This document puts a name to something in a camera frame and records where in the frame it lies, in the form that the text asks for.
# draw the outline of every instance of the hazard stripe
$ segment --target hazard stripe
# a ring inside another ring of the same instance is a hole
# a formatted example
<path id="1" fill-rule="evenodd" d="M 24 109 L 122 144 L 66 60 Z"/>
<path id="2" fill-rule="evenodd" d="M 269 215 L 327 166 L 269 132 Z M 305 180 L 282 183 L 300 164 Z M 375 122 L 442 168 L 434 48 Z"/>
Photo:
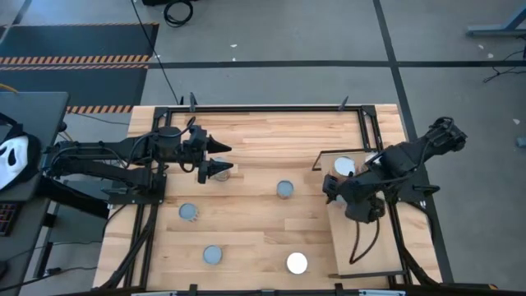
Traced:
<path id="1" fill-rule="evenodd" d="M 99 26 L 99 25 L 140 25 L 141 23 L 134 23 L 134 22 L 130 22 L 130 23 L 87 23 L 87 24 L 45 24 L 45 23 L 40 23 L 40 24 L 29 24 L 29 25 L 13 25 L 13 26 L 90 26 L 90 25 L 95 25 L 95 26 Z M 145 22 L 145 23 L 142 23 L 142 25 L 159 25 L 158 22 Z"/>
<path id="2" fill-rule="evenodd" d="M 77 64 L 77 63 L 111 63 L 111 62 L 147 62 L 150 55 L 117 55 L 117 56 L 82 56 L 82 57 L 0 57 L 0 64 Z"/>
<path id="3" fill-rule="evenodd" d="M 82 114 L 95 114 L 95 113 L 130 113 L 133 110 L 131 105 L 112 105 L 112 106 L 67 106 L 67 113 L 82 113 Z"/>
<path id="4" fill-rule="evenodd" d="M 79 66 L 10 66 L 2 67 L 3 71 L 32 71 L 32 70 L 92 70 L 92 69 L 148 69 L 148 65 L 79 65 Z"/>

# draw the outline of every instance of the black floor mat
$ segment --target black floor mat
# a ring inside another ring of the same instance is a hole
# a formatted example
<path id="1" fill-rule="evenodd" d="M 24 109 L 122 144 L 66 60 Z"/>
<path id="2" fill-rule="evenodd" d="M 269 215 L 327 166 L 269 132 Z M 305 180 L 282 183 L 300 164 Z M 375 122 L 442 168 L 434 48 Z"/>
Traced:
<path id="1" fill-rule="evenodd" d="M 155 44 L 159 24 L 145 24 Z M 0 45 L 1 64 L 145 62 L 152 49 L 138 24 L 15 25 Z"/>
<path id="2" fill-rule="evenodd" d="M 144 65 L 3 66 L 0 81 L 19 91 L 66 91 L 68 112 L 127 113 L 141 103 Z"/>

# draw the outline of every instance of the black desk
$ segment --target black desk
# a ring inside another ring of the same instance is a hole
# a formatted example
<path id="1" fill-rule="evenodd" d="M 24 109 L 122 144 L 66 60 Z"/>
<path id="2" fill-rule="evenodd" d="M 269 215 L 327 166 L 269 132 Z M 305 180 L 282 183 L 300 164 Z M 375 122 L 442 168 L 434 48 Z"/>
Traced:
<path id="1" fill-rule="evenodd" d="M 0 111 L 24 124 L 24 131 L 38 137 L 42 147 L 55 142 L 58 129 L 64 118 L 69 94 L 67 93 L 7 93 L 0 92 Z M 0 137 L 7 129 L 0 129 Z M 35 247 L 36 240 L 48 210 L 49 199 L 31 198 L 39 185 L 41 174 L 30 181 L 0 193 L 0 201 L 25 201 L 10 236 L 0 237 L 0 260 L 6 260 L 19 252 Z M 9 271 L 0 280 L 0 288 L 21 283 L 33 252 L 8 262 Z M 3 295 L 18 295 L 20 289 L 2 292 Z"/>

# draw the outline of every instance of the keyboard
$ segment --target keyboard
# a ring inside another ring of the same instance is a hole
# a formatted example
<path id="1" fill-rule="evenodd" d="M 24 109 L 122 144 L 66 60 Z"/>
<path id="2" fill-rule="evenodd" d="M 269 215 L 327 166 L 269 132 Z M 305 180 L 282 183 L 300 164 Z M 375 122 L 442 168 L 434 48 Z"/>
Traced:
<path id="1" fill-rule="evenodd" d="M 20 203 L 0 202 L 0 236 L 9 236 L 20 208 Z"/>

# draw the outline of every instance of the white puck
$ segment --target white puck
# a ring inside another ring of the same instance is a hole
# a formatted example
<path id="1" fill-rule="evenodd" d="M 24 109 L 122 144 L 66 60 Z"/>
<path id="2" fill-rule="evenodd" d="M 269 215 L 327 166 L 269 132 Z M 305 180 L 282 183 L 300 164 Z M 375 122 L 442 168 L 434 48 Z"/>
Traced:
<path id="1" fill-rule="evenodd" d="M 342 156 L 336 159 L 335 161 L 335 171 L 341 176 L 348 177 L 349 173 L 356 173 L 354 168 L 354 160 L 351 160 L 347 156 Z"/>
<path id="2" fill-rule="evenodd" d="M 307 270 L 307 258 L 299 252 L 292 253 L 288 255 L 287 268 L 295 275 L 301 275 Z"/>

